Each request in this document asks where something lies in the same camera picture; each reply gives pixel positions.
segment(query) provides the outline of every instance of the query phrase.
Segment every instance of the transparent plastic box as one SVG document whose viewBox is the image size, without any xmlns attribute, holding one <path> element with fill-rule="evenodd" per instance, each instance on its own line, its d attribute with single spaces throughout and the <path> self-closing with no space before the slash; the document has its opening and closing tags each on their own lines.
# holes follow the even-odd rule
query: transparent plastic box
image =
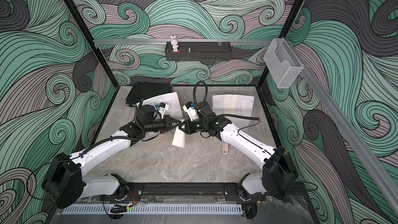
<svg viewBox="0 0 398 224">
<path fill-rule="evenodd" d="M 289 88 L 303 69 L 293 44 L 284 38 L 274 38 L 264 61 L 277 88 Z"/>
</svg>

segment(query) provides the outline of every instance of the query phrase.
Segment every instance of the metal rail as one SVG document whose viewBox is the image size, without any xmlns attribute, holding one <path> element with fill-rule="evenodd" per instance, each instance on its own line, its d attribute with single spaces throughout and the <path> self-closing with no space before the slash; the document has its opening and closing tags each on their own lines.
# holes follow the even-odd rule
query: metal rail
<svg viewBox="0 0 398 224">
<path fill-rule="evenodd" d="M 170 39 L 146 39 L 146 38 L 108 38 L 94 39 L 95 45 L 166 45 Z M 269 46 L 272 39 L 254 40 L 254 39 L 178 39 L 178 42 L 230 42 L 231 45 L 248 46 Z"/>
</svg>

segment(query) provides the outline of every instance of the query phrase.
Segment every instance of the bunny figurine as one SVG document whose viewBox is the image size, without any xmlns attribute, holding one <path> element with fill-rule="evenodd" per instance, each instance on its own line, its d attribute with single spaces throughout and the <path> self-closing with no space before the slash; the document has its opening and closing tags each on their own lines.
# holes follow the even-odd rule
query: bunny figurine
<svg viewBox="0 0 398 224">
<path fill-rule="evenodd" d="M 171 41 L 170 41 L 170 43 L 173 45 L 173 52 L 179 52 L 179 50 L 177 49 L 178 48 L 178 41 L 177 41 L 177 39 L 176 39 L 176 36 L 170 36 L 170 38 L 172 39 Z"/>
</svg>

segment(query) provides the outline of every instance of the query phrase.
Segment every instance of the white vent strip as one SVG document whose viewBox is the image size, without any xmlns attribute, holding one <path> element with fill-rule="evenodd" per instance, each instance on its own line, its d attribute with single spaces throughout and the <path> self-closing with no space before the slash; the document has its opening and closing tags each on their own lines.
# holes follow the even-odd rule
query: white vent strip
<svg viewBox="0 0 398 224">
<path fill-rule="evenodd" d="M 114 204 L 105 205 L 108 213 Z M 72 204 L 62 214 L 106 214 L 102 204 Z M 240 204 L 147 204 L 134 206 L 126 214 L 240 214 Z"/>
</svg>

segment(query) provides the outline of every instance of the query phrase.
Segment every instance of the swirl pattern wall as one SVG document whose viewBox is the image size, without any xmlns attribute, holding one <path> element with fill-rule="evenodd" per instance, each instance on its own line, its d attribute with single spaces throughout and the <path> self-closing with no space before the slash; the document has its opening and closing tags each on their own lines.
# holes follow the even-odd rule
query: swirl pattern wall
<svg viewBox="0 0 398 224">
<path fill-rule="evenodd" d="M 31 171 L 87 147 L 114 87 L 62 0 L 0 0 L 0 222 L 44 223 L 56 206 Z"/>
<path fill-rule="evenodd" d="M 94 38 L 272 39 L 295 0 L 73 0 Z M 228 62 L 169 62 L 164 46 L 102 46 L 121 85 L 256 84 L 267 47 L 237 46 Z"/>
<path fill-rule="evenodd" d="M 305 0 L 291 40 L 398 182 L 398 0 Z M 289 89 L 267 77 L 266 102 L 321 223 L 398 223 L 372 177 L 299 75 Z"/>
</svg>

